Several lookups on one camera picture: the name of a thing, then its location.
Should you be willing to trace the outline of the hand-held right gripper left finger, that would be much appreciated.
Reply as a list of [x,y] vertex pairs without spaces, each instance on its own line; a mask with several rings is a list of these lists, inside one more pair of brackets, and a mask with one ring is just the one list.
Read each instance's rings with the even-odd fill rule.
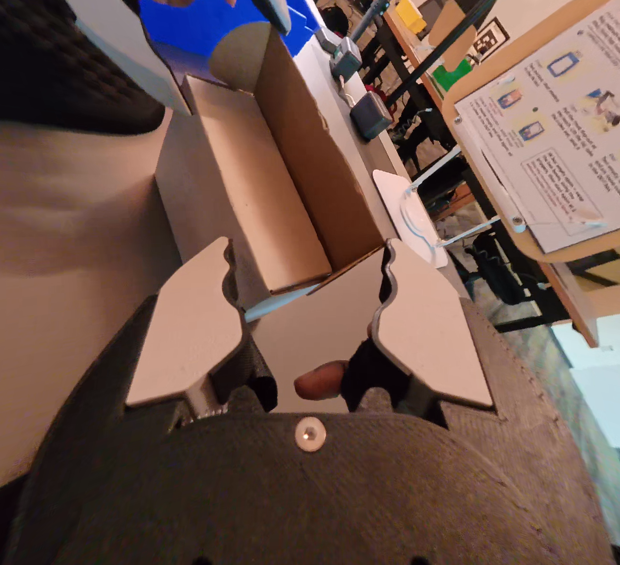
[[185,262],[158,292],[126,405],[181,399],[195,418],[225,412],[215,370],[244,339],[231,241],[219,237]]

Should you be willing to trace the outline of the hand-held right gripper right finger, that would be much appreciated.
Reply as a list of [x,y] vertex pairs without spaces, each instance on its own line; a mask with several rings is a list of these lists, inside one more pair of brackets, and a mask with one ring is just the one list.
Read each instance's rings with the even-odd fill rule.
[[440,400],[491,409],[492,395],[458,291],[398,238],[386,242],[382,270],[371,339],[407,380],[398,404],[427,409]]

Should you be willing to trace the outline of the blue plastic bin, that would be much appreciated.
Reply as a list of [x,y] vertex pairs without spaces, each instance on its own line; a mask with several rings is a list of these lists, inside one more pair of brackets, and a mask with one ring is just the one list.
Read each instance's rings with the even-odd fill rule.
[[[291,30],[282,35],[292,57],[296,57],[314,33],[324,25],[311,0],[286,0]],[[141,16],[151,39],[188,53],[209,58],[219,41],[230,31],[251,22],[267,22],[251,0],[194,0],[177,8],[153,0],[141,0]]]

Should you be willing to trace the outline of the white cardboard mailer box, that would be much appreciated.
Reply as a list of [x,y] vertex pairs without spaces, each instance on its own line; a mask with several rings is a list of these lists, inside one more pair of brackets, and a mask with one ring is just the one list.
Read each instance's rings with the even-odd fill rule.
[[208,74],[185,67],[191,115],[174,112],[156,182],[182,264],[219,237],[234,253],[234,297],[277,383],[276,412],[341,413],[337,397],[307,401],[293,382],[348,360],[379,306],[390,223],[317,62],[306,79],[266,22],[229,32]]

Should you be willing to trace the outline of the person's right hand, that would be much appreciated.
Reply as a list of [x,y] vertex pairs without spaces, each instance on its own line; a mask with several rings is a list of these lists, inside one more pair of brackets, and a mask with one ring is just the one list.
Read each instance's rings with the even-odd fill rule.
[[330,361],[300,375],[293,383],[296,394],[309,401],[339,397],[348,364],[346,360]]

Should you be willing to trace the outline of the dark grey box device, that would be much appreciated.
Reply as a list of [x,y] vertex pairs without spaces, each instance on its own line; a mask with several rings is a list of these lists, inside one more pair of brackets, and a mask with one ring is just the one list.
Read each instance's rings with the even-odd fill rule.
[[321,49],[328,53],[330,56],[335,53],[340,46],[342,38],[335,32],[331,31],[327,27],[319,27],[314,36],[316,37]]
[[349,36],[341,40],[329,65],[332,78],[338,83],[347,83],[361,68],[360,50]]
[[392,115],[382,98],[367,90],[350,109],[350,119],[361,139],[370,142],[392,124]]

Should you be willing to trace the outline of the long wooden table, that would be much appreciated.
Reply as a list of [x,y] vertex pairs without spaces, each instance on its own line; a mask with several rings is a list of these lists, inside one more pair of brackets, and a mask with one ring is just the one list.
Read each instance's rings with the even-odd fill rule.
[[[469,10],[478,0],[469,1],[471,3],[468,3],[466,0],[466,2],[464,3],[465,7],[463,7],[463,3],[460,3],[460,0],[455,0],[455,2],[461,7],[462,11],[465,14],[469,12]],[[486,15],[491,13],[493,7],[495,7],[496,2],[492,6],[491,10],[485,13],[482,16],[482,19],[480,19],[477,23],[474,24],[475,27],[477,27],[478,24],[480,24],[480,26],[482,27],[482,23],[487,18]],[[551,23],[553,23],[555,26],[553,28],[554,33],[557,34],[560,30],[560,27],[558,27],[560,23],[558,17],[560,16],[560,14],[556,14],[556,11],[561,11],[563,16],[562,21],[568,24],[569,18],[567,18],[568,14],[566,13],[570,9],[570,4],[572,4],[573,2],[581,9],[579,10],[579,12],[586,12],[584,10],[586,1],[584,0],[535,0],[534,2],[532,2],[533,6],[531,6],[531,9],[527,11],[525,9],[525,0],[512,0],[512,2],[516,8],[514,14],[518,14],[520,20],[523,19],[525,22],[527,22],[528,27],[531,27],[532,31],[534,31],[535,27],[533,23],[537,23],[538,27],[543,25],[543,19],[539,15],[547,14],[549,15],[549,17],[551,17]],[[591,8],[588,12],[593,12],[596,7],[603,5],[603,3],[606,3],[606,1],[589,0],[588,4],[589,6],[591,6]],[[410,42],[410,40],[412,41],[413,39],[412,33],[405,33],[404,25],[397,24],[395,22],[396,20],[394,19],[394,15],[390,14],[390,11],[386,11],[386,13],[382,16],[385,19],[385,24],[391,30],[390,33],[396,39],[395,42],[398,42],[400,47],[399,50],[403,52],[403,55],[407,55],[407,58],[409,58],[412,64],[419,65],[421,61],[414,55],[413,45]],[[407,78],[409,72],[406,72],[404,70],[404,65],[402,65],[401,62],[402,60],[400,60],[400,62],[397,60],[394,63],[398,66],[397,72],[399,73],[401,80],[403,80]],[[443,128],[444,131],[448,131],[448,129],[450,130],[450,138],[453,139],[454,128],[458,126],[458,124],[456,124],[456,122],[454,121],[458,117],[456,111],[453,109],[449,111],[448,109],[443,107],[445,101],[443,98],[439,97],[439,93],[433,87],[428,71],[420,77],[420,80],[422,81],[422,84],[427,91],[427,95],[433,100],[433,103],[436,105],[436,112],[441,110],[442,117],[437,118],[436,121],[440,121],[441,128]],[[417,104],[419,104],[422,102],[422,96],[420,95],[420,92],[415,89],[416,85],[417,84],[415,84],[412,87],[411,91],[407,93],[409,93],[410,95],[413,94],[412,98],[416,101]],[[488,180],[485,182],[485,179],[482,179],[482,170],[476,165],[476,163],[473,163],[473,165],[471,165],[468,171],[469,174],[465,172],[464,175],[466,175],[466,181],[469,184],[470,191],[476,197],[478,203],[488,203],[487,207],[492,207],[493,203],[499,203],[496,202],[497,198],[493,199],[494,196],[491,196],[491,184]],[[573,324],[573,328],[584,337],[586,343],[591,348],[598,347],[600,345],[600,342],[597,327],[597,314],[599,313],[599,311],[597,311],[597,309],[603,307],[604,301],[601,302],[599,300],[597,302],[594,299],[593,295],[588,297],[588,294],[585,293],[578,285],[578,277],[575,277],[572,274],[566,262],[562,263],[539,261],[537,259],[538,257],[542,257],[544,259],[541,254],[538,254],[535,257],[530,257],[531,254],[529,251],[527,253],[523,252],[522,248],[527,247],[526,242],[528,240],[528,245],[530,245],[531,243],[530,247],[534,248],[532,239],[528,238],[528,240],[526,240],[526,236],[524,236],[524,234],[519,234],[520,237],[518,237],[516,229],[513,229],[509,225],[504,223],[504,220],[506,219],[500,221],[500,228],[506,230],[511,241],[524,256],[534,260],[541,267],[542,272],[547,276],[547,279],[551,283],[553,289],[556,291],[557,295],[561,299],[562,304],[567,309],[569,319],[572,321]]]

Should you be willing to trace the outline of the yellow plastic bin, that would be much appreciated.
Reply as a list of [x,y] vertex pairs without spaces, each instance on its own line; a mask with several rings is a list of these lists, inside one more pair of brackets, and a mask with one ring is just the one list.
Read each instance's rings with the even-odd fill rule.
[[424,31],[427,26],[419,9],[411,0],[400,0],[394,11],[411,33],[417,35]]

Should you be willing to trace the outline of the small green bin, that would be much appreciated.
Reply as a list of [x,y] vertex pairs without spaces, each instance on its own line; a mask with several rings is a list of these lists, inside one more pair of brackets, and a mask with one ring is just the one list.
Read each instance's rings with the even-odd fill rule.
[[451,87],[464,76],[473,70],[469,59],[463,59],[453,71],[448,71],[445,65],[439,65],[432,71],[431,76],[435,80],[438,87],[447,92]]

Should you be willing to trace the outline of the printed instruction sheet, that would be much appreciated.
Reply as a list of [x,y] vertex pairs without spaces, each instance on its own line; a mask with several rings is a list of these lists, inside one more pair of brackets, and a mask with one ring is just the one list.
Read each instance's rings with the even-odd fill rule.
[[443,114],[519,249],[619,245],[619,0],[573,0],[477,67]]

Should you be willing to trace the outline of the framed black-white marker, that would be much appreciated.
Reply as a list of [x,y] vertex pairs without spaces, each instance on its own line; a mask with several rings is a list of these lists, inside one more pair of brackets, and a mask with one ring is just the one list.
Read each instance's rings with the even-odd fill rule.
[[510,40],[505,27],[497,17],[490,19],[478,30],[477,36],[468,52],[469,58],[480,64],[490,58]]

